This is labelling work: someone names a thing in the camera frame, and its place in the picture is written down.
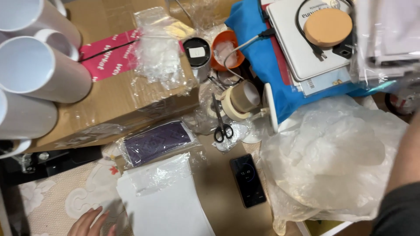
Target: finger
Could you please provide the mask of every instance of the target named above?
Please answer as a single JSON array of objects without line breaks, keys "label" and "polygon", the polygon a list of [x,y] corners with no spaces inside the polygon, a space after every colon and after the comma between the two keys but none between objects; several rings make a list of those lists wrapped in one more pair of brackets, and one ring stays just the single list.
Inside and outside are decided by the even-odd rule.
[{"label": "finger", "polygon": [[109,213],[109,210],[98,218],[95,224],[93,224],[93,226],[90,228],[88,236],[99,236],[102,225],[104,224],[106,218],[108,217],[108,213]]},{"label": "finger", "polygon": [[110,229],[109,229],[109,232],[108,232],[108,236],[116,236],[117,235],[117,233],[116,233],[116,228],[117,228],[117,225],[113,225]]},{"label": "finger", "polygon": [[73,224],[70,231],[68,232],[67,236],[76,236],[77,230],[82,222],[86,219],[86,217],[93,211],[93,208],[90,208],[86,213],[81,215],[81,217]]},{"label": "finger", "polygon": [[85,218],[85,220],[80,224],[79,228],[77,229],[76,235],[86,236],[89,233],[90,226],[92,225],[96,217],[101,213],[101,211],[102,211],[102,206],[90,212],[89,215]]}]

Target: scissors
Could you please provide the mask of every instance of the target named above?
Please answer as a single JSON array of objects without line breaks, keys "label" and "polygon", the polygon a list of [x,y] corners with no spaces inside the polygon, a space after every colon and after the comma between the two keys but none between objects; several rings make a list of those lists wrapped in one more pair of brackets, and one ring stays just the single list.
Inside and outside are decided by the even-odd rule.
[{"label": "scissors", "polygon": [[211,95],[213,97],[214,110],[216,111],[217,120],[219,122],[216,131],[214,131],[214,140],[218,143],[223,143],[223,140],[225,139],[224,136],[227,139],[231,139],[234,135],[234,130],[230,125],[223,123],[222,116],[220,115],[219,103],[217,102],[214,93],[212,93]]}]

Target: round sponge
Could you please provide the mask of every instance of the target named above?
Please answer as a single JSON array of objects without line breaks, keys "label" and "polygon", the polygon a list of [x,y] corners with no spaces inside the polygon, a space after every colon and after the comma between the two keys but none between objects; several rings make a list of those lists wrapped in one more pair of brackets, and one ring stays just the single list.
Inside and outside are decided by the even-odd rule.
[{"label": "round sponge", "polygon": [[352,19],[347,13],[335,8],[326,8],[309,16],[303,32],[309,42],[319,47],[332,47],[341,43],[352,29]]}]

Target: scissor blade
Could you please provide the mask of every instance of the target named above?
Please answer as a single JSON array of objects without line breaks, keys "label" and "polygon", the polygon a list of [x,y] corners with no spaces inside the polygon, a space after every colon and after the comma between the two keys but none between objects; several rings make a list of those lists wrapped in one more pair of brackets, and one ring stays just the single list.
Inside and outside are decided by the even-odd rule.
[{"label": "scissor blade", "polygon": [[219,120],[219,124],[223,125],[222,116],[220,115],[220,110],[219,110],[219,103],[217,102],[216,97],[214,96],[214,93],[212,93],[211,95],[213,97],[213,106],[214,106],[214,110],[216,111],[217,119]]}]

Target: purple patterned paper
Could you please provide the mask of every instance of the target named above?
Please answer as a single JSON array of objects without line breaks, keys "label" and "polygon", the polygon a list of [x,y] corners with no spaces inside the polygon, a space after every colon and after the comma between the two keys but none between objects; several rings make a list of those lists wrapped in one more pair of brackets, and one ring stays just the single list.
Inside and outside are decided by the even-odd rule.
[{"label": "purple patterned paper", "polygon": [[182,122],[175,121],[126,139],[124,146],[133,166],[138,166],[190,142]]}]

